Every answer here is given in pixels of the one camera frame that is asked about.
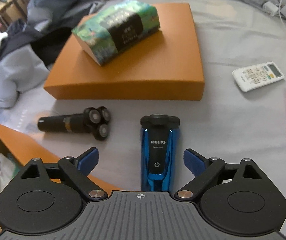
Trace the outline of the blue Philips electric shaver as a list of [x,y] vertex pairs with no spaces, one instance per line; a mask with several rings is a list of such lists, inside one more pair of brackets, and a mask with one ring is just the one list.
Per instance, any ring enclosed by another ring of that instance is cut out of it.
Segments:
[[141,190],[171,191],[180,119],[177,116],[152,114],[143,116],[140,124]]

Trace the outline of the black three-head shaver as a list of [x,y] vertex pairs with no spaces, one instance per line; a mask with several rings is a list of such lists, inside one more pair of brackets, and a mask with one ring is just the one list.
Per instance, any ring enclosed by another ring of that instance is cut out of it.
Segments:
[[104,141],[110,133],[110,121],[110,111],[100,106],[86,108],[77,114],[43,116],[37,125],[42,132],[91,133],[96,140]]

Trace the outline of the green tissue pack in box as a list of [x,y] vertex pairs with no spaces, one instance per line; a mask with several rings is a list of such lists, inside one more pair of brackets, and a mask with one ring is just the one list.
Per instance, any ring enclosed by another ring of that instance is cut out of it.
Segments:
[[0,193],[18,174],[21,165],[16,161],[11,153],[4,155],[0,153]]

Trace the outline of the orange box lid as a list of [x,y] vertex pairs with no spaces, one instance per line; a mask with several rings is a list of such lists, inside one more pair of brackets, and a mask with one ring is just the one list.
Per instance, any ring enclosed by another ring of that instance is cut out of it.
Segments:
[[160,30],[103,66],[71,35],[44,84],[56,99],[201,100],[203,64],[187,3],[158,3]]

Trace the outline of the white remote control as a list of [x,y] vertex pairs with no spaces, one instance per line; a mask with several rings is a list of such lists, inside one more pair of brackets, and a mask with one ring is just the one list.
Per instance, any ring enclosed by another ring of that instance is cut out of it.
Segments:
[[232,72],[232,76],[242,92],[249,92],[285,78],[274,62],[237,68]]

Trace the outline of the light blue jacket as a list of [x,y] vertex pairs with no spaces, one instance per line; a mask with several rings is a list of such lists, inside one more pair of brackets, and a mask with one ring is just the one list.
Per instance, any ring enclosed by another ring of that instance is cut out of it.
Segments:
[[13,107],[19,94],[42,84],[71,30],[103,0],[30,0],[27,21],[0,33],[0,109]]

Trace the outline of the green tissue pack on lid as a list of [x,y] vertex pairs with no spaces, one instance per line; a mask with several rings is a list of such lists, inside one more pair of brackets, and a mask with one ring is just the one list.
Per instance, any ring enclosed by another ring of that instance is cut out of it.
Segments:
[[100,66],[160,28],[155,6],[137,0],[112,5],[72,29],[83,50]]

